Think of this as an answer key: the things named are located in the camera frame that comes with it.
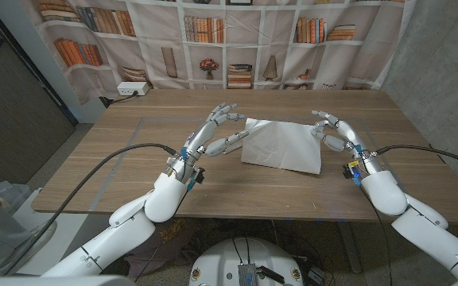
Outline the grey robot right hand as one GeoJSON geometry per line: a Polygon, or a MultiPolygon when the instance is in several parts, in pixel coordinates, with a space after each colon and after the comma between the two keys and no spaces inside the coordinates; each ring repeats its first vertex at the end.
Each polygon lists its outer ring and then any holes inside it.
{"type": "Polygon", "coordinates": [[[332,151],[348,151],[352,158],[359,162],[360,168],[367,175],[382,171],[381,164],[375,157],[371,156],[371,152],[363,139],[347,122],[338,119],[335,115],[319,110],[313,110],[312,114],[321,118],[310,130],[315,138],[320,139],[332,151]],[[339,137],[326,134],[324,132],[325,127],[335,130],[339,137]]]}

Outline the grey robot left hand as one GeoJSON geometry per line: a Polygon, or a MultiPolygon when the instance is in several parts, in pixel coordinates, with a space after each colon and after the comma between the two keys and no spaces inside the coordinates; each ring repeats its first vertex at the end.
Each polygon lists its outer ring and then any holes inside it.
{"type": "Polygon", "coordinates": [[[206,157],[215,157],[220,154],[228,154],[243,147],[243,138],[250,132],[243,130],[228,137],[208,143],[215,134],[215,129],[226,121],[238,121],[245,118],[244,114],[232,113],[237,103],[227,105],[222,102],[207,117],[197,130],[192,132],[180,153],[175,155],[169,163],[169,168],[181,183],[186,183],[195,172],[195,163],[204,154],[206,157]]]}

